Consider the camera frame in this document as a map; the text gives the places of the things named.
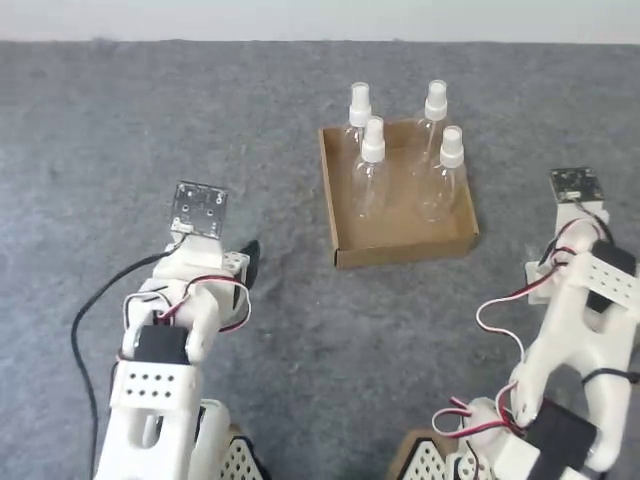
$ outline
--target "open cardboard box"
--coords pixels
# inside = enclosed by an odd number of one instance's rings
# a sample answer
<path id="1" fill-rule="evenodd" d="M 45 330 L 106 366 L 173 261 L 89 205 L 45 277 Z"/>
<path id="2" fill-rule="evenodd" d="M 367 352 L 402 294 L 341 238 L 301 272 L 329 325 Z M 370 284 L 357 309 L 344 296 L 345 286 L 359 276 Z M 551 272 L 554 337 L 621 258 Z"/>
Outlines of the open cardboard box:
<path id="1" fill-rule="evenodd" d="M 337 268 L 413 262 L 467 253 L 479 235 L 468 186 L 457 196 L 452 214 L 437 223 L 425 221 L 417 209 L 420 185 L 413 180 L 406 146 L 415 133 L 412 122 L 385 124 L 387 159 L 391 164 L 391 195 L 387 213 L 363 220 L 353 213 L 353 158 L 341 152 L 342 130 L 320 130 L 324 188 L 329 210 L 333 264 Z"/>

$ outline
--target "black cable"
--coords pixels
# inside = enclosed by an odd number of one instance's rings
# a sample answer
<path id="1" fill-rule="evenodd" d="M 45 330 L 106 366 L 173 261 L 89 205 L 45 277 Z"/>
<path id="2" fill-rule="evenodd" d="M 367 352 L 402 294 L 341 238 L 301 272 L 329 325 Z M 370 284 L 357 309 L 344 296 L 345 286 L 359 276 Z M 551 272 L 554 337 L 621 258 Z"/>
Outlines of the black cable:
<path id="1" fill-rule="evenodd" d="M 598 375 L 614 375 L 616 377 L 626 378 L 634 385 L 640 382 L 640 372 L 625 372 L 624 370 L 617 370 L 615 368 L 598 368 L 582 379 L 582 386 L 584 387 Z"/>
<path id="2" fill-rule="evenodd" d="M 478 477 L 480 476 L 480 458 L 478 458 L 478 454 L 471 447 L 471 442 L 469 441 L 467 441 L 467 448 L 469 448 L 469 451 L 471 452 L 471 455 L 473 455 L 473 459 L 475 460 L 475 464 L 473 466 L 474 467 L 473 480 L 478 480 Z"/>
<path id="3" fill-rule="evenodd" d="M 584 205 L 582 205 L 582 202 L 580 202 L 580 200 L 578 200 L 577 198 L 574 198 L 573 202 L 576 204 L 576 207 L 578 208 L 578 210 L 580 210 L 582 213 L 586 213 L 596 221 L 600 229 L 604 232 L 605 237 L 607 237 L 607 241 L 611 245 L 615 245 L 616 242 L 613 240 L 613 233 L 611 233 L 611 229 L 609 228 L 609 225 L 607 225 L 605 221 L 602 220 L 602 218 L 600 218 L 598 215 L 596 215 L 592 211 L 588 210 Z"/>
<path id="4" fill-rule="evenodd" d="M 76 317 L 73 319 L 73 323 L 71 324 L 71 349 L 73 350 L 73 357 L 76 361 L 76 365 L 78 366 L 78 370 L 80 370 L 80 374 L 82 375 L 82 381 L 84 383 L 84 389 L 87 393 L 87 397 L 89 397 L 89 407 L 91 410 L 91 444 L 90 444 L 90 461 L 89 461 L 89 479 L 93 478 L 93 473 L 95 470 L 95 462 L 96 462 L 96 450 L 98 444 L 98 406 L 96 402 L 96 394 L 93 390 L 93 385 L 91 383 L 91 377 L 89 376 L 89 372 L 87 371 L 87 367 L 84 364 L 84 360 L 82 360 L 82 355 L 80 353 L 80 347 L 78 346 L 78 327 L 80 326 L 80 321 L 85 316 L 85 314 L 89 311 L 89 309 L 100 299 L 100 297 L 107 291 L 111 286 L 116 283 L 121 278 L 127 276 L 131 272 L 144 267 L 146 265 L 151 265 L 152 263 L 157 262 L 161 258 L 168 257 L 172 253 L 174 253 L 187 236 L 183 236 L 182 239 L 177 242 L 172 249 L 167 250 L 162 253 L 156 253 L 149 257 L 143 258 L 142 260 L 138 260 L 136 263 L 129 265 L 124 270 L 121 270 L 117 274 L 113 276 L 111 280 L 105 283 L 96 293 L 94 293 L 89 300 L 80 308 Z"/>

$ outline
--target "wire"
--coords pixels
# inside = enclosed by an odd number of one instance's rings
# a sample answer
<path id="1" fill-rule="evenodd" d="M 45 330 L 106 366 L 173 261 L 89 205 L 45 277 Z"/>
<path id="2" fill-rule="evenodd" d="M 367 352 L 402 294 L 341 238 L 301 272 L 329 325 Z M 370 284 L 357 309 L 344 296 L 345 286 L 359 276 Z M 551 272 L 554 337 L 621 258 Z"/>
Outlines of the wire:
<path id="1" fill-rule="evenodd" d="M 609 225 L 607 225 L 605 223 L 604 220 L 602 220 L 602 218 L 600 218 L 600 216 L 596 215 L 595 213 L 593 213 L 591 210 L 587 209 L 580 200 L 578 200 L 577 198 L 573 199 L 573 202 L 576 204 L 576 207 L 578 210 L 580 210 L 582 213 L 586 213 L 587 215 L 589 215 L 591 218 L 593 218 L 596 223 L 598 224 L 598 226 L 602 229 L 602 231 L 604 232 L 605 237 L 607 237 L 607 241 L 611 244 L 611 245 L 615 245 L 616 242 L 613 240 L 613 234 L 611 233 L 611 229 L 609 228 Z"/>
<path id="2" fill-rule="evenodd" d="M 475 470 L 473 471 L 473 480 L 478 480 L 478 476 L 480 474 L 480 458 L 478 458 L 478 454 L 471 447 L 471 442 L 469 442 L 468 440 L 467 440 L 467 448 L 469 449 L 469 451 L 471 452 L 471 455 L 473 455 L 473 459 L 475 460 L 475 465 L 474 465 Z"/>
<path id="3" fill-rule="evenodd" d="M 433 430 L 436 433 L 438 433 L 439 435 L 442 435 L 443 437 L 447 437 L 447 438 L 465 438 L 465 437 L 469 437 L 471 435 L 475 435 L 477 433 L 481 433 L 481 432 L 490 430 L 492 428 L 508 427 L 508 423 L 505 422 L 504 420 L 495 420 L 495 421 L 492 421 L 492 422 L 484 423 L 482 425 L 477 425 L 475 427 L 467 427 L 467 428 L 462 428 L 460 430 L 454 430 L 452 432 L 443 431 L 436 425 L 436 420 L 438 418 L 440 418 L 441 416 L 443 416 L 443 415 L 457 415 L 458 417 L 469 418 L 469 417 L 471 417 L 473 415 L 473 412 L 471 411 L 469 406 L 464 404 L 460 400 L 458 400 L 456 397 L 451 397 L 451 399 L 449 401 L 451 403 L 453 403 L 454 405 L 460 404 L 461 406 L 464 406 L 464 407 L 460 407 L 460 408 L 443 408 L 441 410 L 438 410 L 433 415 L 433 417 L 431 417 L 431 426 L 433 427 Z"/>
<path id="4" fill-rule="evenodd" d="M 171 301 L 167 298 L 167 296 L 165 294 L 163 294 L 162 292 L 160 292 L 158 290 L 148 290 L 148 291 L 145 291 L 145 292 L 135 292 L 135 293 L 132 293 L 130 295 L 127 295 L 125 297 L 125 299 L 124 299 L 123 304 L 122 304 L 122 321 L 123 321 L 125 330 L 127 328 L 129 328 L 129 324 L 130 324 L 130 322 L 129 322 L 129 304 L 131 303 L 131 301 L 134 298 L 141 298 L 141 297 L 147 297 L 145 300 L 142 300 L 143 302 L 149 302 L 149 301 L 157 300 L 158 298 L 160 298 L 167 305 L 167 310 L 169 310 L 171 308 Z"/>
<path id="5" fill-rule="evenodd" d="M 244 290 L 245 298 L 246 298 L 246 302 L 247 302 L 247 314 L 240 321 L 238 321 L 236 323 L 222 326 L 220 328 L 220 330 L 219 330 L 220 333 L 233 332 L 233 331 L 236 331 L 236 330 L 240 329 L 241 327 L 243 327 L 244 325 L 247 324 L 247 322 L 251 318 L 251 299 L 249 298 L 249 289 L 241 281 L 236 280 L 235 278 L 225 277 L 223 275 L 202 275 L 200 277 L 196 277 L 196 278 L 190 280 L 189 283 L 187 283 L 187 285 L 186 285 L 186 287 L 184 289 L 184 297 L 182 297 L 182 299 L 178 303 L 176 303 L 172 308 L 170 308 L 163 315 L 160 315 L 158 317 L 158 320 L 165 321 L 170 316 L 175 315 L 178 312 L 178 310 L 189 299 L 189 296 L 190 296 L 189 289 L 193 285 L 195 285 L 197 283 L 202 283 L 202 282 L 231 283 L 231 284 L 235 285 L 236 287 L 239 287 L 242 290 Z"/>
<path id="6" fill-rule="evenodd" d="M 616 377 L 626 378 L 632 385 L 640 382 L 640 372 L 625 372 L 624 370 L 617 370 L 615 368 L 598 368 L 582 379 L 582 386 L 584 387 L 598 375 L 614 375 Z"/>
<path id="7" fill-rule="evenodd" d="M 98 444 L 98 406 L 96 402 L 96 395 L 93 390 L 93 384 L 91 383 L 91 377 L 89 375 L 89 371 L 87 370 L 87 366 L 82 359 L 82 354 L 80 353 L 80 347 L 78 345 L 78 328 L 80 327 L 80 322 L 86 315 L 86 313 L 93 307 L 93 305 L 104 295 L 104 293 L 109 290 L 121 278 L 129 275 L 131 272 L 144 267 L 146 265 L 151 265 L 152 263 L 157 262 L 161 258 L 168 257 L 172 253 L 174 253 L 178 248 L 182 246 L 187 235 L 184 235 L 180 241 L 175 243 L 173 247 L 169 250 L 166 250 L 162 253 L 156 253 L 149 257 L 143 258 L 142 260 L 138 260 L 132 265 L 129 265 L 125 269 L 116 273 L 111 280 L 105 283 L 102 287 L 100 287 L 90 298 L 85 302 L 85 304 L 80 308 L 75 318 L 73 319 L 73 323 L 71 324 L 71 350 L 73 351 L 73 358 L 75 359 L 76 365 L 78 366 L 78 370 L 80 370 L 80 374 L 82 375 L 82 381 L 84 384 L 84 389 L 89 398 L 89 408 L 91 410 L 91 443 L 89 445 L 89 479 L 93 478 L 93 473 L 95 470 L 95 461 L 96 461 L 96 450 Z"/>
<path id="8" fill-rule="evenodd" d="M 522 298 L 530 294 L 531 292 L 535 291 L 540 286 L 542 286 L 551 277 L 553 277 L 553 275 L 556 273 L 558 268 L 559 266 L 554 266 L 549 273 L 540 277 L 535 282 L 531 282 L 530 284 L 522 287 L 521 289 L 510 293 L 506 297 L 489 300 L 488 302 L 485 302 L 482 305 L 480 305 L 480 307 L 478 307 L 478 310 L 476 310 L 476 323 L 482 330 L 489 333 L 499 333 L 502 335 L 506 335 L 508 337 L 511 337 L 513 341 L 516 342 L 516 344 L 518 345 L 518 349 L 520 350 L 520 361 L 524 361 L 524 354 L 525 354 L 524 345 L 522 344 L 522 340 L 520 340 L 520 337 L 518 337 L 511 330 L 507 330 L 506 328 L 488 326 L 486 323 L 482 321 L 482 319 L 480 318 L 480 314 L 485 308 L 487 308 L 490 305 L 494 305 L 496 303 L 502 303 L 502 302 L 510 302 L 511 300 L 517 300 L 518 298 Z"/>
<path id="9" fill-rule="evenodd" d="M 508 385 L 505 385 L 504 387 L 502 387 L 500 391 L 498 391 L 498 394 L 496 395 L 496 399 L 495 399 L 496 410 L 498 411 L 500 418 L 502 418 L 502 420 L 504 420 L 509 424 L 511 424 L 511 419 L 507 414 L 507 408 L 505 407 L 504 397 L 506 393 L 510 390 L 513 390 L 517 384 L 518 384 L 517 382 L 511 382 Z"/>
<path id="10" fill-rule="evenodd" d="M 596 235 L 598 236 L 598 240 L 601 238 L 600 237 L 600 230 L 598 230 L 598 228 L 593 223 L 591 223 L 591 221 L 588 218 L 584 218 L 584 217 L 574 218 L 573 220 L 565 223 L 562 226 L 562 228 L 558 231 L 556 236 L 553 237 L 551 239 L 551 241 L 547 244 L 547 247 L 545 248 L 544 253 L 542 254 L 542 257 L 538 261 L 538 266 L 543 265 L 548 260 L 549 256 L 552 256 L 554 252 L 556 252 L 558 250 L 561 251 L 562 249 L 567 248 L 567 247 L 556 248 L 556 245 L 560 241 L 560 238 L 562 237 L 562 235 L 566 234 L 571 227 L 573 227 L 573 226 L 575 226 L 575 225 L 577 225 L 577 224 L 579 224 L 581 222 L 589 223 L 589 225 L 591 225 L 593 227 L 593 229 L 595 230 Z"/>

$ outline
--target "white wall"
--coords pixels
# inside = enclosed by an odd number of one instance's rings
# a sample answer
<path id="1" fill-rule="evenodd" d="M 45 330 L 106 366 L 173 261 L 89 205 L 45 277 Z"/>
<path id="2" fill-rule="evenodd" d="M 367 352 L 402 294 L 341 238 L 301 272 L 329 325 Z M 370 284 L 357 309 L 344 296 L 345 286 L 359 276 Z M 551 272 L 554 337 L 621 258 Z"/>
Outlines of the white wall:
<path id="1" fill-rule="evenodd" d="M 640 43 L 640 0 L 0 0 L 10 40 Z"/>

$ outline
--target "perforated plate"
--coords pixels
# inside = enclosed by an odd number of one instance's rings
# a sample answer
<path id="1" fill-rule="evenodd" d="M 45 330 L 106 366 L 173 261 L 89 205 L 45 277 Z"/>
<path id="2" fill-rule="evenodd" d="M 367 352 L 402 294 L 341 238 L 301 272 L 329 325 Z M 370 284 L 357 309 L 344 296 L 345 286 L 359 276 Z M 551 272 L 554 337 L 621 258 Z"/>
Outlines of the perforated plate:
<path id="1" fill-rule="evenodd" d="M 445 462 L 431 440 L 423 440 L 402 480 L 445 480 Z"/>
<path id="2" fill-rule="evenodd" d="M 221 480 L 262 480 L 253 453 L 247 441 L 241 437 L 233 439 L 224 456 L 219 477 Z"/>
<path id="3" fill-rule="evenodd" d="M 164 363 L 118 363 L 111 407 L 177 410 L 188 408 L 200 389 L 196 367 Z"/>
<path id="4" fill-rule="evenodd" d="M 573 279 L 589 290 L 599 293 L 633 312 L 640 310 L 640 286 L 635 277 L 591 254 L 581 254 L 579 257 L 579 265 L 573 270 L 575 275 Z"/>

